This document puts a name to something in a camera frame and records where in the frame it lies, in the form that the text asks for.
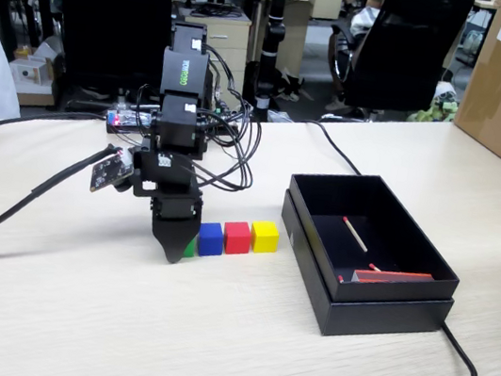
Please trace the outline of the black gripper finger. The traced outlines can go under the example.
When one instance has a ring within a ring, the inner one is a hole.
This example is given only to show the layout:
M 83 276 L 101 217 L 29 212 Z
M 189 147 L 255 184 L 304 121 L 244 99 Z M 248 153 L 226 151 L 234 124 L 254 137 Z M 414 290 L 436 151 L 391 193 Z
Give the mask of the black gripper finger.
M 200 219 L 164 219 L 153 215 L 153 235 L 162 246 L 167 261 L 176 264 L 193 251 L 196 235 L 201 228 Z

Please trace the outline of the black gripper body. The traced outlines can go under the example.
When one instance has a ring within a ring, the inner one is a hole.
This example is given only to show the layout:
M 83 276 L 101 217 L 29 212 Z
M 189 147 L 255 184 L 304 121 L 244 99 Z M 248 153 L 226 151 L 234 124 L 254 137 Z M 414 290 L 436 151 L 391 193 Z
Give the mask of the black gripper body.
M 156 184 L 152 201 L 153 216 L 158 221 L 200 221 L 202 193 L 197 187 Z

